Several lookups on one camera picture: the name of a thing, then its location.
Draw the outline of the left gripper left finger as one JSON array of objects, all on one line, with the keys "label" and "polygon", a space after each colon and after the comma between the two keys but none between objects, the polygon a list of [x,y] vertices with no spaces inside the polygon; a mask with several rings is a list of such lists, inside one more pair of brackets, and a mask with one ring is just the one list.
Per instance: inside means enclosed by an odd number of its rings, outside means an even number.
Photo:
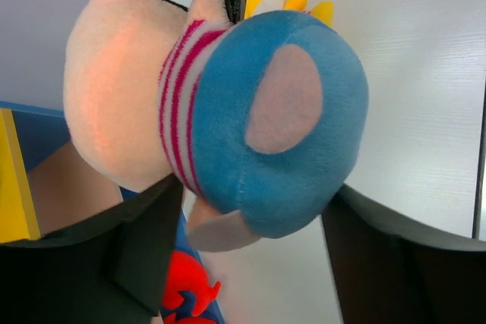
[{"label": "left gripper left finger", "polygon": [[3,323],[149,323],[159,313],[183,187],[168,176],[38,241],[1,247]]}]

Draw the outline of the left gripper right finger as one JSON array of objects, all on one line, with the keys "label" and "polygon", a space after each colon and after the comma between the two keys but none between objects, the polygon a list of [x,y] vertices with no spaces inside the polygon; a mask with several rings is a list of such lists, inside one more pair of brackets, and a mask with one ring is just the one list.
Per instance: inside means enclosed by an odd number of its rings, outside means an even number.
[{"label": "left gripper right finger", "polygon": [[483,323],[485,242],[402,215],[348,186],[322,212],[345,323]]}]

